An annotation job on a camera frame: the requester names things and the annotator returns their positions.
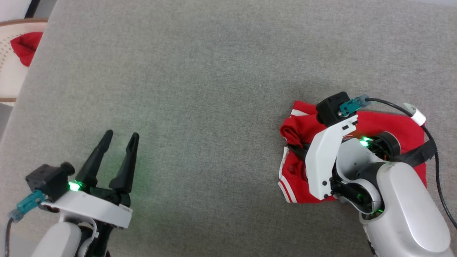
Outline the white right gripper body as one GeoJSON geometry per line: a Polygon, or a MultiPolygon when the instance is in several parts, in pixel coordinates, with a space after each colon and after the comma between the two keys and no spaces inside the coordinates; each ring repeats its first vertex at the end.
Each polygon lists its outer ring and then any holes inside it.
{"type": "Polygon", "coordinates": [[[326,125],[305,149],[305,200],[380,201],[375,180],[362,169],[383,164],[400,154],[400,143],[387,131],[357,136],[366,127],[366,115],[350,115],[326,125]]]}

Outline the grey fabric sofa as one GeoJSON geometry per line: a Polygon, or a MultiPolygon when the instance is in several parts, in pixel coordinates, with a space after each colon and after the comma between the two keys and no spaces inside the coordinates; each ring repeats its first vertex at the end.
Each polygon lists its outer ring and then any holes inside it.
{"type": "Polygon", "coordinates": [[[42,164],[107,187],[138,133],[114,257],[364,257],[358,213],[287,203],[280,127],[341,91],[418,107],[457,219],[457,6],[410,0],[57,0],[0,145],[7,215],[42,164]]]}

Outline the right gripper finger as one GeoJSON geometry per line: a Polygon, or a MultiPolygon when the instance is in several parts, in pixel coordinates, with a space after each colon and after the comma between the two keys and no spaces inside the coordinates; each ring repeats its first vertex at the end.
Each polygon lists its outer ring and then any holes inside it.
{"type": "Polygon", "coordinates": [[[293,145],[288,143],[287,148],[289,148],[290,151],[292,151],[297,158],[300,160],[305,160],[306,155],[308,152],[308,144],[302,144],[302,145],[293,145]]]}

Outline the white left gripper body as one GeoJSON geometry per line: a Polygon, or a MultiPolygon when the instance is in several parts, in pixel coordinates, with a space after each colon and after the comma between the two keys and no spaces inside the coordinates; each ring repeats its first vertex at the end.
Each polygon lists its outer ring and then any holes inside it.
{"type": "Polygon", "coordinates": [[[68,182],[67,185],[69,190],[58,200],[41,204],[45,210],[59,212],[60,222],[85,222],[94,227],[97,222],[103,222],[121,229],[129,227],[132,209],[87,194],[78,182],[68,182]]]}

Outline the red cloth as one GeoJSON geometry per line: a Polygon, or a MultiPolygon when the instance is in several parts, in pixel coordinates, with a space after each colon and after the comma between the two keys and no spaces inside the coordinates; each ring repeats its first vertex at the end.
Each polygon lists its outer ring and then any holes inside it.
{"type": "Polygon", "coordinates": [[[24,66],[30,67],[43,34],[42,31],[34,31],[17,36],[10,41],[14,53],[24,66]]]}

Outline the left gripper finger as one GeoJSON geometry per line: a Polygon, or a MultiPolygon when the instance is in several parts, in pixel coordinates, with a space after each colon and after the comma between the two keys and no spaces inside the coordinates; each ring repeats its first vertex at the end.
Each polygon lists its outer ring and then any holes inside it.
{"type": "Polygon", "coordinates": [[[109,183],[109,188],[121,193],[130,194],[135,174],[139,134],[133,133],[126,147],[124,161],[116,175],[109,183]]]}
{"type": "Polygon", "coordinates": [[[104,154],[109,149],[112,137],[113,131],[107,130],[79,170],[75,177],[75,182],[80,185],[80,190],[90,190],[91,188],[96,187],[96,177],[104,154]]]}

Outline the cream laundry basket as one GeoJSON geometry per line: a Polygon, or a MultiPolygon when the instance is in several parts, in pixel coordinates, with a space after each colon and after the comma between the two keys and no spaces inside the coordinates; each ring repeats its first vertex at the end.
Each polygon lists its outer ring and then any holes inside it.
{"type": "Polygon", "coordinates": [[[0,104],[13,107],[28,72],[10,44],[30,32],[43,32],[47,19],[18,19],[0,22],[0,104]]]}

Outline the red and white garment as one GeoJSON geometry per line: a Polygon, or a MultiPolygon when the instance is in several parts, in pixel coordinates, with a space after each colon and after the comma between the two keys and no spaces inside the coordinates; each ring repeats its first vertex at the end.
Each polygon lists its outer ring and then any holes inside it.
{"type": "MultiPolygon", "coordinates": [[[[356,138],[373,137],[387,131],[397,138],[401,152],[405,153],[425,142],[424,131],[409,117],[380,112],[358,112],[356,138]]],[[[288,145],[303,148],[313,137],[324,129],[317,120],[316,107],[303,101],[295,101],[290,116],[280,127],[280,134],[288,145]]],[[[290,148],[285,146],[278,173],[278,185],[287,203],[321,203],[310,194],[305,164],[290,148]]]]}

